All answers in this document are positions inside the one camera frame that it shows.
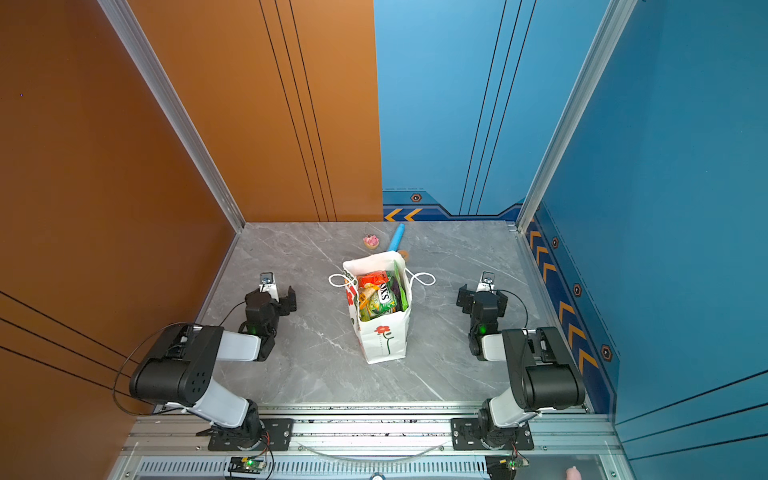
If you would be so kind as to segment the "green Lays chips bag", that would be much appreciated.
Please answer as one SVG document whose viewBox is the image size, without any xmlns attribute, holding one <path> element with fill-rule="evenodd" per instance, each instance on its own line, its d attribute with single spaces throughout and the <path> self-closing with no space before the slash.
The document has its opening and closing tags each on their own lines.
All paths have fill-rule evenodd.
<svg viewBox="0 0 768 480">
<path fill-rule="evenodd" d="M 397 311 L 404 312 L 408 309 L 408 298 L 406 288 L 402 281 L 402 275 L 397 269 L 389 271 L 388 275 Z"/>
</svg>

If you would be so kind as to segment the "green Fox's tea candy bag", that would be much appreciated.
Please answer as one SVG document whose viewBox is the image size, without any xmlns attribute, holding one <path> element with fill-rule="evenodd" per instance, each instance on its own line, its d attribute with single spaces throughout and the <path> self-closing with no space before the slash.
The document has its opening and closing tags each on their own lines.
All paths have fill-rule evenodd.
<svg viewBox="0 0 768 480">
<path fill-rule="evenodd" d="M 392 281 L 382 284 L 367 284 L 360 295 L 360 320 L 368 322 L 398 309 Z"/>
</svg>

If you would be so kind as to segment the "white floral paper bag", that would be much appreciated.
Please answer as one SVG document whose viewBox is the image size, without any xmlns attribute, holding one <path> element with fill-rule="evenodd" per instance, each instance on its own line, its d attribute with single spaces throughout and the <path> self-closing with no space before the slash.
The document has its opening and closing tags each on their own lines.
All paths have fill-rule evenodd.
<svg viewBox="0 0 768 480">
<path fill-rule="evenodd" d="M 383 315 L 377 319 L 362 322 L 360 320 L 360 295 L 357 277 L 378 270 L 387 272 L 397 269 L 407 291 L 408 309 Z M 414 283 L 425 287 L 436 283 L 434 275 L 428 272 L 414 273 L 406 266 L 405 258 L 396 251 L 386 251 L 365 258 L 349 260 L 343 263 L 340 273 L 328 277 L 328 282 L 335 288 L 345 291 L 349 316 L 353 331 L 357 336 L 367 363 L 376 364 L 403 359 L 407 352 L 407 336 L 413 310 L 412 288 Z"/>
</svg>

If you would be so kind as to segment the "red foil snack packet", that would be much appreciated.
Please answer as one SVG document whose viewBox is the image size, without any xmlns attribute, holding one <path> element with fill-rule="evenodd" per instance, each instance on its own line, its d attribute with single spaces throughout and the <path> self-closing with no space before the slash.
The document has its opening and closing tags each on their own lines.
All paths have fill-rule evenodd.
<svg viewBox="0 0 768 480">
<path fill-rule="evenodd" d="M 389 282 L 389 275 L 386 270 L 378 270 L 357 277 L 358 286 L 365 290 L 367 288 L 379 289 L 382 285 Z"/>
</svg>

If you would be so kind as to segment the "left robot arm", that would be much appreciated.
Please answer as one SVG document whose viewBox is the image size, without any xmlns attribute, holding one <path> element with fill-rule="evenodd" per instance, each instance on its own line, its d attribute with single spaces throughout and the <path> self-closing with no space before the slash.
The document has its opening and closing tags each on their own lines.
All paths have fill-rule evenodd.
<svg viewBox="0 0 768 480">
<path fill-rule="evenodd" d="M 245 298 L 246 320 L 237 331 L 184 323 L 159 334 L 132 374 L 129 391 L 138 400 L 185 410 L 209 423 L 197 433 L 211 451 L 286 451 L 292 419 L 262 419 L 257 403 L 213 378 L 219 362 L 264 362 L 276 344 L 279 320 L 297 310 L 296 292 L 283 296 L 273 283 Z"/>
</svg>

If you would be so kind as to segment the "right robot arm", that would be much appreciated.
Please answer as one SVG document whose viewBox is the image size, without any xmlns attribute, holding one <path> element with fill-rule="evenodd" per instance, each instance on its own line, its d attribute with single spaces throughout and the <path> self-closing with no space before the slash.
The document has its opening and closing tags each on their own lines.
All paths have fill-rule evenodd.
<svg viewBox="0 0 768 480">
<path fill-rule="evenodd" d="M 505 364 L 509 380 L 507 389 L 485 400 L 474 418 L 451 421 L 453 448 L 458 451 L 531 451 L 531 420 L 545 410 L 585 402 L 582 374 L 558 328 L 499 327 L 512 295 L 489 283 L 458 290 L 456 305 L 470 319 L 471 354 L 480 361 Z"/>
</svg>

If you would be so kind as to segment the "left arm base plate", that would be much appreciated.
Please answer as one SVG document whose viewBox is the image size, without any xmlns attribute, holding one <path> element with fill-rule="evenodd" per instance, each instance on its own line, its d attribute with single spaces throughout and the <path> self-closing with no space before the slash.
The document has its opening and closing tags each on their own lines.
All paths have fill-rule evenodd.
<svg viewBox="0 0 768 480">
<path fill-rule="evenodd" d="M 293 428 L 292 418 L 260 419 L 237 429 L 213 427 L 207 448 L 214 452 L 285 452 L 290 447 Z"/>
</svg>

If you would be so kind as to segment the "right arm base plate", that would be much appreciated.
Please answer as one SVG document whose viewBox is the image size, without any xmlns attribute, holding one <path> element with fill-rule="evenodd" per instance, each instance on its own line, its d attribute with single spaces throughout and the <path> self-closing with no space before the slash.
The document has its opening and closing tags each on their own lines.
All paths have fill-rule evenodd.
<svg viewBox="0 0 768 480">
<path fill-rule="evenodd" d="M 477 418 L 453 418 L 450 427 L 453 449 L 457 451 L 532 451 L 535 448 L 528 424 L 510 428 L 486 427 Z"/>
</svg>

